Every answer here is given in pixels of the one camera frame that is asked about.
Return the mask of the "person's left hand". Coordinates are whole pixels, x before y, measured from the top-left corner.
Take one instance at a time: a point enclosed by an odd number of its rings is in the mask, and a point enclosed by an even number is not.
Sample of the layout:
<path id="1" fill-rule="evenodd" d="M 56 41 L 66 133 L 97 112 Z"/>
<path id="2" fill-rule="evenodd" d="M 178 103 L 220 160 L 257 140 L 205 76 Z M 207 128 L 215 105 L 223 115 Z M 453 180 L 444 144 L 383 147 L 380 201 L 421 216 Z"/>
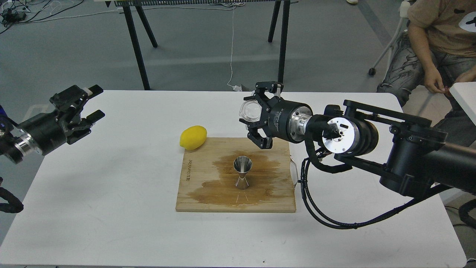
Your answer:
<path id="1" fill-rule="evenodd" d="M 476 71 L 469 70 L 460 74 L 455 80 L 454 83 L 470 83 L 476 81 Z"/>

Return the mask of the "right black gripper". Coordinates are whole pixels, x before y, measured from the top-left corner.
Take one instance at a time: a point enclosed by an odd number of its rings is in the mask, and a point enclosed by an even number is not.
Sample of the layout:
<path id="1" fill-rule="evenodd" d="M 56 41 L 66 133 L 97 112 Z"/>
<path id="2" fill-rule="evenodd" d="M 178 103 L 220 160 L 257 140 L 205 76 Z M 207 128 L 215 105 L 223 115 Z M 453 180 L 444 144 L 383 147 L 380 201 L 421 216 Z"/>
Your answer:
<path id="1" fill-rule="evenodd" d="M 313 115 L 312 110 L 304 103 L 281 98 L 283 88 L 283 83 L 275 81 L 258 82 L 253 95 L 244 98 L 244 101 L 256 100 L 264 112 L 263 126 L 247 125 L 248 139 L 260 149 L 271 149 L 273 137 L 294 144 L 304 141 L 307 122 Z M 264 131 L 265 137 L 260 135 L 259 129 Z"/>

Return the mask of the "person's right hand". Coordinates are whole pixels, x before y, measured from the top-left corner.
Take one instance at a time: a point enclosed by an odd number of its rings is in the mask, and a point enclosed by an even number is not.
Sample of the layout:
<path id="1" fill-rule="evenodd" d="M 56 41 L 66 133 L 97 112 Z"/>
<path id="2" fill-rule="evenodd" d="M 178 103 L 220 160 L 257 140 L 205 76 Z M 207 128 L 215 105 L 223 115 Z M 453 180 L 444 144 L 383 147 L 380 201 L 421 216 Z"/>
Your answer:
<path id="1" fill-rule="evenodd" d="M 446 93 L 442 77 L 435 66 L 424 68 L 424 86 L 430 93 Z"/>

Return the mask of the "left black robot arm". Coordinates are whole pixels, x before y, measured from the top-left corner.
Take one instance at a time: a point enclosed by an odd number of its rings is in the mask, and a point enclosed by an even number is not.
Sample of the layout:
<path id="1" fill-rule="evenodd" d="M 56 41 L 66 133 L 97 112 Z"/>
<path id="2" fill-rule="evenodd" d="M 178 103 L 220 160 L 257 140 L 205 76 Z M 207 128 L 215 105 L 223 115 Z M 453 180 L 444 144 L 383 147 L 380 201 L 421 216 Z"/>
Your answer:
<path id="1" fill-rule="evenodd" d="M 81 116 L 85 104 L 101 93 L 103 89 L 98 85 L 84 89 L 70 86 L 49 99 L 54 106 L 52 112 L 39 113 L 21 123 L 14 122 L 2 108 L 1 155 L 18 164 L 32 152 L 46 156 L 63 144 L 72 145 L 83 139 L 105 117 L 101 110 Z"/>

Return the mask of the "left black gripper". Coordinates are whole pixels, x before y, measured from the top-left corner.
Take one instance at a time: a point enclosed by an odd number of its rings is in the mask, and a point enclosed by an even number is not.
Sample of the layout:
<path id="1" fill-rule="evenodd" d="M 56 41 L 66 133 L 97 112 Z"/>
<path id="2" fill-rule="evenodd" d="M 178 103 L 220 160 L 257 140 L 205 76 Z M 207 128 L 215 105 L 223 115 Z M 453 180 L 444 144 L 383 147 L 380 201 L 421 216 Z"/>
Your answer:
<path id="1" fill-rule="evenodd" d="M 95 122 L 105 117 L 101 110 L 85 118 L 80 115 L 86 102 L 101 93 L 103 89 L 98 85 L 86 89 L 73 85 L 54 94 L 50 98 L 54 112 L 37 114 L 17 126 L 22 134 L 15 140 L 15 149 L 21 156 L 32 151 L 45 156 L 63 144 L 83 139 Z"/>

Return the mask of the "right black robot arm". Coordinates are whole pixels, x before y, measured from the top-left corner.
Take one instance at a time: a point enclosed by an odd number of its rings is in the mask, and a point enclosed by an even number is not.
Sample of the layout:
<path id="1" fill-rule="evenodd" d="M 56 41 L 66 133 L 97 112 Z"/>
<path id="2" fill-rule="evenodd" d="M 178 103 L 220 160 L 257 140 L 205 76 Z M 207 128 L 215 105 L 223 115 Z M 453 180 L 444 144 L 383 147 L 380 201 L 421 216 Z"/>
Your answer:
<path id="1" fill-rule="evenodd" d="M 455 188 L 475 194 L 475 151 L 447 142 L 447 134 L 422 117 L 344 100 L 315 114 L 309 105 L 281 97 L 282 83 L 258 82 L 240 107 L 248 139 L 270 149 L 273 138 L 304 142 L 307 157 L 298 183 L 303 203 L 319 223 L 340 230 L 386 220 L 404 209 Z M 336 174 L 358 168 L 379 175 L 381 185 L 410 201 L 371 220 L 344 223 L 325 215 L 308 188 L 308 170 Z"/>

